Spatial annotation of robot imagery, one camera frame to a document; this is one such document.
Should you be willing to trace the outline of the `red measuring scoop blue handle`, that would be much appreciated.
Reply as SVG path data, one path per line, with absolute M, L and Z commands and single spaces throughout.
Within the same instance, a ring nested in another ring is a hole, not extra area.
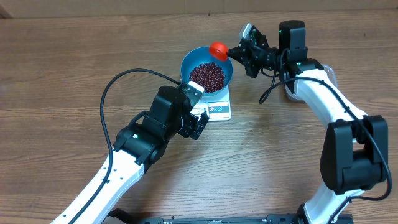
M 222 42 L 213 42 L 209 46 L 209 53 L 214 56 L 214 58 L 221 60 L 221 61 L 226 61 L 228 59 L 228 50 L 229 48 Z

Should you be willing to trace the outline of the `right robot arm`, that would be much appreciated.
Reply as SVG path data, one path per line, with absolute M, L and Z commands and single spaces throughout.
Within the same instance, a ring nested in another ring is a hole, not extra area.
M 298 223 L 339 223 L 340 213 L 353 200 L 385 182 L 385 196 L 392 191 L 388 166 L 388 125 L 379 115 L 369 116 L 337 89 L 324 66 L 308 57 L 303 21 L 279 25 L 279 45 L 270 47 L 266 36 L 252 24 L 239 33 L 239 44 L 229 58 L 239 62 L 247 76 L 273 72 L 271 88 L 305 102 L 326 128 L 320 158 L 322 184 L 297 212 Z

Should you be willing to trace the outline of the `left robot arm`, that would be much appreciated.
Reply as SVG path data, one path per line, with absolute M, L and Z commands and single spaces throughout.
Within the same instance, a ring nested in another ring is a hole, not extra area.
M 143 111 L 116 136 L 102 168 L 54 223 L 102 223 L 116 202 L 165 152 L 175 134 L 198 139 L 208 116 L 191 113 L 205 90 L 194 83 L 162 86 Z

